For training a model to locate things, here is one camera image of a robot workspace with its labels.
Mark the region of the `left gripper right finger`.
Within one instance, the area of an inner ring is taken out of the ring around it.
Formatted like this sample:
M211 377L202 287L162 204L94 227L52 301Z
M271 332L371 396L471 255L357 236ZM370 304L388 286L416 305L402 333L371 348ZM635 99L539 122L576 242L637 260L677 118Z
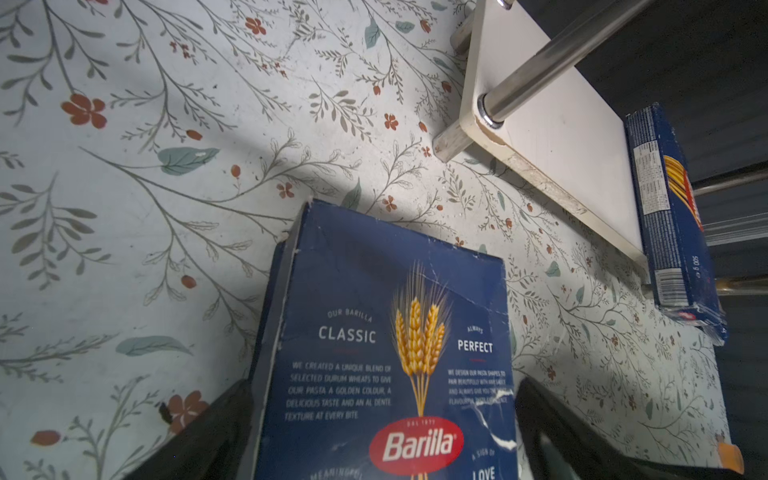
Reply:
M670 465L622 454L533 378L517 387L515 414L534 479L742 479L724 468Z

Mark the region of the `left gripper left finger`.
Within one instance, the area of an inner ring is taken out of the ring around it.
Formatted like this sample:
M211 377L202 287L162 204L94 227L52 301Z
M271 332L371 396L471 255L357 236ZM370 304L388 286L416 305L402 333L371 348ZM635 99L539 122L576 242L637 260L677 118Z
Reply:
M234 479L248 443L253 411L250 383L240 380L127 477Z

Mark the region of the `blue Barilla pasta box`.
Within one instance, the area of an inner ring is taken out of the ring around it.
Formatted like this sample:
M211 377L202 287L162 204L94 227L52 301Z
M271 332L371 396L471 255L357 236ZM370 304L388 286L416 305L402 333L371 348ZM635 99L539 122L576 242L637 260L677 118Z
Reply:
M515 479L501 259L320 200L283 245L242 479Z

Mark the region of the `blue Barilla spaghetti box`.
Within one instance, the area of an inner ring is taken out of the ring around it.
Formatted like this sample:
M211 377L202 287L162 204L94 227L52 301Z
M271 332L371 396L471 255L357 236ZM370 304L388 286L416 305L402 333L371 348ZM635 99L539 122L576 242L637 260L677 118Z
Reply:
M655 305L722 346L728 339L726 315L674 128L663 107L653 103L627 115L624 129Z

